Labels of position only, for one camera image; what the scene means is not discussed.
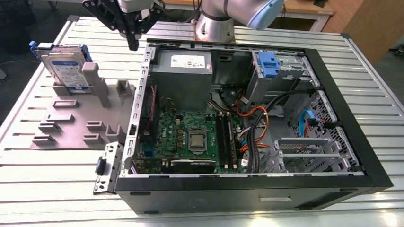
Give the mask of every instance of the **aluminum workbench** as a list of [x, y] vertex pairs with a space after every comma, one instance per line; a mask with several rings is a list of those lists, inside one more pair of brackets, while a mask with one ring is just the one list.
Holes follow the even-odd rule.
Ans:
[[[136, 85], [145, 39], [193, 40], [189, 24], [158, 22], [132, 52], [96, 18], [70, 17], [54, 44], [86, 44], [108, 84]], [[93, 196], [100, 150], [29, 150], [56, 96], [40, 64], [0, 128], [0, 223], [38, 226], [402, 226], [404, 108], [350, 39], [338, 34], [236, 28], [237, 43], [318, 50], [393, 187], [318, 211], [136, 215], [114, 195]]]

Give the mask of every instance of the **motherboard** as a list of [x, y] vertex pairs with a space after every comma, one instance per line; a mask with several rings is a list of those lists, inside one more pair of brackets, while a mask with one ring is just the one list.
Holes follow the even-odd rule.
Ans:
[[142, 144], [137, 167], [148, 174], [189, 173], [189, 166], [198, 173], [237, 173], [238, 121], [229, 113], [160, 113], [156, 144]]

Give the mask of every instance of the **metal bracket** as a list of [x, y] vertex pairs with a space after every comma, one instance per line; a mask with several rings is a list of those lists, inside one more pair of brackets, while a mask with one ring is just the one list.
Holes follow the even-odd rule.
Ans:
[[97, 174], [94, 181], [93, 194], [114, 193], [114, 184], [120, 172], [120, 161], [124, 146], [118, 142], [108, 143], [102, 156], [98, 158], [94, 172]]

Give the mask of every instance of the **side panel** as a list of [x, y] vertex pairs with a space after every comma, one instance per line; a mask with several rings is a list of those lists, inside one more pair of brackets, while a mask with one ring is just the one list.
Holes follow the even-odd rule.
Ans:
[[338, 188], [301, 188], [118, 192], [118, 196], [142, 214], [320, 209], [357, 193]]

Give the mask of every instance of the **wooden desk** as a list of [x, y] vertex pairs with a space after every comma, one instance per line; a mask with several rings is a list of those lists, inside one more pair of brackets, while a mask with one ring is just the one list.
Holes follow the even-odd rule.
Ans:
[[[166, 9], [193, 10], [192, 0], [164, 0]], [[310, 19], [314, 23], [309, 29], [312, 32], [320, 32], [328, 21], [329, 16], [334, 14], [334, 10], [326, 3], [325, 6], [313, 5], [313, 0], [286, 0], [285, 1], [285, 17]]]

